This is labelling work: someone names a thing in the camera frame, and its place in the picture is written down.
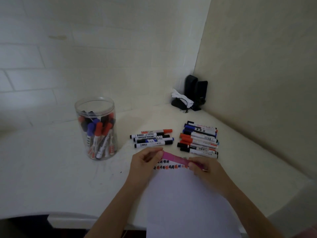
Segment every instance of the white desk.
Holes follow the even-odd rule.
[[[117,114],[119,151],[106,161],[83,152],[77,121],[3,133],[0,136],[0,219],[51,214],[60,228],[89,228],[123,185],[133,147],[130,134],[172,128],[174,144],[164,150],[192,156],[176,147],[187,120],[219,130],[219,162],[266,215],[282,208],[309,179],[204,111],[185,114],[170,104]],[[128,223],[146,228],[146,202],[134,205]]]

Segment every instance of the crumpled white paper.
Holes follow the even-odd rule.
[[[192,100],[190,100],[189,98],[187,98],[185,95],[180,94],[179,92],[177,92],[174,88],[173,88],[173,92],[172,92],[172,98],[180,98],[181,101],[187,105],[187,108],[190,108],[191,106],[193,106],[194,102]]]

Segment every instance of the stack of markers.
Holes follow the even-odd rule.
[[[78,117],[78,121],[82,131],[85,132],[88,156],[98,160],[112,156],[115,153],[114,113],[102,116],[100,119],[93,112],[82,111],[82,114]]]
[[[138,135],[130,135],[130,139],[136,142],[136,144],[134,144],[135,148],[168,145],[173,144],[174,138],[166,134],[172,132],[172,129],[142,131]]]
[[[181,151],[218,158],[218,152],[216,151],[219,145],[216,139],[217,128],[196,124],[191,121],[187,121],[184,127],[183,133],[179,136],[182,140],[177,143],[177,147],[180,147]]]

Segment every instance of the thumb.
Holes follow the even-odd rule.
[[[154,167],[157,162],[159,162],[163,156],[164,152],[163,151],[159,151],[157,152],[154,157],[149,161],[149,165]]]
[[[199,178],[203,178],[205,176],[205,172],[202,171],[196,164],[190,162],[188,164],[188,167],[191,171],[194,172],[195,175],[197,175]]]

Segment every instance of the transparent cylinder container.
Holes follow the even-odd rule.
[[[117,152],[116,112],[107,97],[87,97],[75,103],[77,119],[90,159],[105,160]]]

